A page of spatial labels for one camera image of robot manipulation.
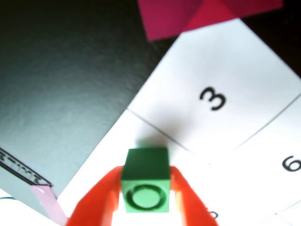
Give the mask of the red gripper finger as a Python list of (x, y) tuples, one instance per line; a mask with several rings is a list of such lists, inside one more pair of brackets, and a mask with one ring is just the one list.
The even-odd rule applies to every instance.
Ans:
[(100, 179), (76, 205), (68, 226), (111, 226), (119, 206), (122, 166), (117, 166)]
[(199, 196), (194, 192), (182, 173), (175, 167), (171, 170), (171, 189), (175, 192), (176, 206), (183, 226), (218, 226), (216, 220)]

